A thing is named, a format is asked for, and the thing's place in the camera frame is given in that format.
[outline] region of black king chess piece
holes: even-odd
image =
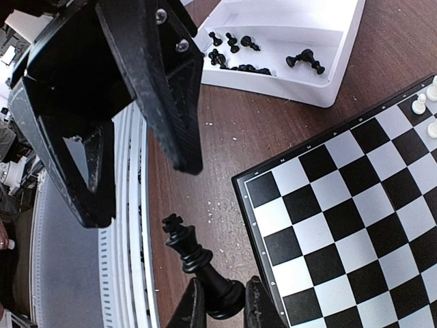
[[[241,282],[225,279],[210,264],[212,252],[196,239],[195,227],[181,225],[181,217],[172,214],[163,220],[164,231],[170,234],[165,243],[180,254],[182,270],[194,273],[205,290],[206,312],[214,319],[235,316],[244,307],[245,289]]]

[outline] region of dark wood surface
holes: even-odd
[[[217,3],[194,0],[187,8],[200,25]],[[150,220],[161,325],[168,323],[188,281],[178,255],[165,247],[162,218],[177,213],[195,225],[199,242],[214,252],[217,270],[246,282],[258,270],[231,177],[433,72],[437,72],[435,0],[367,0],[337,102],[330,109],[202,85],[203,172],[194,177],[173,171],[152,134],[150,138]],[[242,327],[241,313],[224,322],[208,320],[213,328]]]

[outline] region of black pawn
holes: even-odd
[[[288,56],[287,58],[285,58],[285,61],[287,62],[287,65],[289,67],[294,67],[296,63],[300,60],[302,60],[302,55],[297,55],[295,57]]]
[[[223,41],[216,37],[216,34],[214,32],[210,32],[208,34],[212,38],[212,43],[214,46],[219,46],[223,43]]]
[[[240,43],[242,46],[249,46],[255,51],[261,51],[258,45],[252,42],[252,38],[250,36],[243,36]]]
[[[226,33],[226,38],[229,40],[227,41],[228,45],[231,47],[232,53],[237,53],[240,50],[240,47],[237,46],[238,40],[234,38],[229,32]]]
[[[244,285],[225,279],[212,267],[212,252],[199,245],[194,226],[184,227],[182,218],[176,214],[164,219],[163,223],[164,231],[170,234],[165,244],[180,254],[182,270],[194,273],[205,290],[206,312],[217,320],[235,316],[244,307]]]
[[[302,60],[310,63],[311,67],[315,69],[317,74],[321,75],[325,71],[325,67],[320,65],[320,61],[314,59],[314,52],[311,49],[305,49],[302,53]]]

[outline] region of white pawn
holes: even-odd
[[[428,125],[428,135],[433,139],[437,139],[437,120]]]
[[[427,88],[426,95],[431,101],[437,101],[437,75],[432,81],[432,85]]]
[[[415,100],[411,106],[411,109],[413,112],[415,112],[417,115],[422,115],[425,113],[426,106],[426,95],[425,94],[419,94],[419,99]]]

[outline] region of white object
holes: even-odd
[[[426,95],[425,94],[419,94],[419,97],[417,100],[415,100],[411,106],[412,111],[417,115],[422,115],[425,113],[426,106]]]
[[[23,156],[18,163],[0,163],[0,182],[9,186],[9,194],[14,195],[21,186],[27,157]]]
[[[9,245],[8,245],[8,249],[13,250],[15,248],[15,242],[13,240],[9,240]]]
[[[428,125],[428,135],[433,139],[437,139],[437,120]]]
[[[431,101],[437,101],[437,76],[434,77],[432,85],[427,88],[426,95]]]
[[[222,0],[194,39],[206,54],[202,83],[296,100],[319,107],[334,104],[358,32],[365,0]],[[211,31],[223,40],[217,50],[227,66],[252,64],[269,68],[273,76],[221,70],[208,53],[215,47]],[[225,34],[238,39],[240,51],[230,52]],[[261,51],[243,47],[251,36]],[[326,71],[317,75],[308,63],[290,68],[285,58],[305,49],[314,52]]]

